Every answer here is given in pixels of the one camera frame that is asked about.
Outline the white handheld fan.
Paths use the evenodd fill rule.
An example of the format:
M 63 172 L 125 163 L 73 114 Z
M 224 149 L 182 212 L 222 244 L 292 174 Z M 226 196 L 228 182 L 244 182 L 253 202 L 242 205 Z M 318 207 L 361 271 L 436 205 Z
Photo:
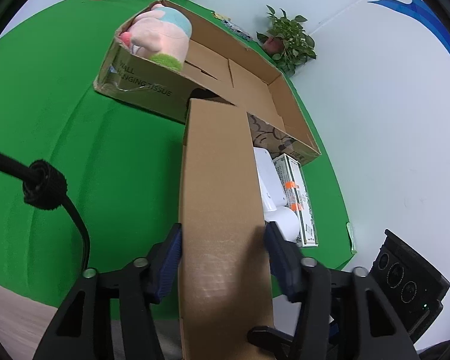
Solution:
M 274 211 L 264 213 L 266 222 L 275 222 L 283 238 L 288 242 L 296 242 L 300 233 L 300 222 L 296 214 L 286 206 L 278 206 Z

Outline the long narrow cardboard box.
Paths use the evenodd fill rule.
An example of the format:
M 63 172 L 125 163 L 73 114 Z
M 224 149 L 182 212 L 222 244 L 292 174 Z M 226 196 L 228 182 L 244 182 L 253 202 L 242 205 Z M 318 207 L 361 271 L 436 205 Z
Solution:
M 273 322 L 272 278 L 245 110 L 193 99 L 180 186 L 178 274 L 185 359 L 270 359 L 247 332 Z

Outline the white plastic device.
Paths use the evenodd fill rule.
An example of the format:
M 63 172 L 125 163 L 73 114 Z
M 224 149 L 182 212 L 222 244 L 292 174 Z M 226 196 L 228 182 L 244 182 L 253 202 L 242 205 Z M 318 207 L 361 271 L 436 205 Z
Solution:
M 287 205 L 284 188 L 281 184 L 277 170 L 270 153 L 263 148 L 253 148 L 257 176 L 259 180 L 260 194 L 263 211 L 276 211 L 280 206 Z

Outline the green white medicine box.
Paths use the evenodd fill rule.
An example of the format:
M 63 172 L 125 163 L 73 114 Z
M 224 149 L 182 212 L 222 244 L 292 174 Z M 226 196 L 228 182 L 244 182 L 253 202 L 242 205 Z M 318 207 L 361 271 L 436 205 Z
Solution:
M 302 165 L 287 154 L 276 157 L 273 163 L 287 198 L 287 207 L 295 213 L 300 224 L 295 241 L 301 248 L 317 247 L 319 240 Z

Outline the pink pig plush toy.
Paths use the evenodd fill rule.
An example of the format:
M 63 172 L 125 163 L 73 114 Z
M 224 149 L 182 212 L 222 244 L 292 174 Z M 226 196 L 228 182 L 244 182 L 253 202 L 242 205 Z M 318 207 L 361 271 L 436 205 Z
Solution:
M 157 2 L 136 16 L 118 38 L 133 55 L 180 72 L 192 34 L 193 26 L 181 11 Z

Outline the green table cloth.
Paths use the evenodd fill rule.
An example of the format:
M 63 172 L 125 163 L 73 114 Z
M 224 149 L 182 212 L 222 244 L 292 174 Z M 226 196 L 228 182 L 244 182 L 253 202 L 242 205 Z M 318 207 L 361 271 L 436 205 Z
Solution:
M 115 30 L 149 0 L 64 0 L 0 39 L 0 152 L 49 161 L 91 236 L 91 264 L 118 269 L 178 219 L 184 125 L 97 93 Z M 63 209 L 23 201 L 0 173 L 0 285 L 58 306 L 82 242 Z

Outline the right potted green plant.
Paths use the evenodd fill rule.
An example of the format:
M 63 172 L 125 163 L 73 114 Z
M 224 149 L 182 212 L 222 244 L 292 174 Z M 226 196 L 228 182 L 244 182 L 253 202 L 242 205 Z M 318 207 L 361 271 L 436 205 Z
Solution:
M 273 7 L 266 7 L 270 25 L 266 33 L 256 33 L 257 40 L 275 66 L 291 77 L 298 68 L 317 58 L 314 39 L 303 28 L 307 18 L 302 15 L 289 18 L 282 8 L 279 16 Z

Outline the large shallow cardboard tray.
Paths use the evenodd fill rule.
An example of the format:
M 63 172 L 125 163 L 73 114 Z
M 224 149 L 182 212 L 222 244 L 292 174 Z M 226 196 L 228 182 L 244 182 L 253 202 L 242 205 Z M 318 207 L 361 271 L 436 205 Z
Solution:
M 181 11 L 193 26 L 180 72 L 133 55 L 119 39 L 136 16 L 157 2 Z M 272 157 L 287 154 L 308 164 L 320 156 L 283 73 L 227 30 L 169 0 L 152 2 L 115 31 L 93 87 L 107 97 L 181 123 L 187 119 L 192 98 L 237 106 L 249 117 L 253 144 Z

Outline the patterned packet on table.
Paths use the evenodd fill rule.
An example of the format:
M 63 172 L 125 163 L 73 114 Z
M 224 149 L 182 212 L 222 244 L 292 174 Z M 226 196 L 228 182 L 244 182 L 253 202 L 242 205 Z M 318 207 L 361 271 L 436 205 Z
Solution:
M 241 27 L 237 26 L 236 24 L 233 24 L 229 20 L 224 20 L 223 24 L 227 29 L 229 29 L 232 33 L 237 35 L 239 38 L 244 39 L 245 41 L 253 41 L 254 39 Z

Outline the yellow packet on table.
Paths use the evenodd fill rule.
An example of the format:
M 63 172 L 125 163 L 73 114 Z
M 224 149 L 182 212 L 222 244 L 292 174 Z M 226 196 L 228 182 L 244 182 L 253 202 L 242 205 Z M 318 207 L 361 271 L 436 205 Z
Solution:
M 221 14 L 219 14 L 219 13 L 216 12 L 216 11 L 213 11 L 213 12 L 212 12 L 212 16 L 213 16 L 215 19 L 220 20 L 220 21 L 222 21 L 222 22 L 230 21 L 230 20 L 231 20 L 229 17 L 226 17 L 226 16 L 224 16 L 224 15 L 221 15 Z

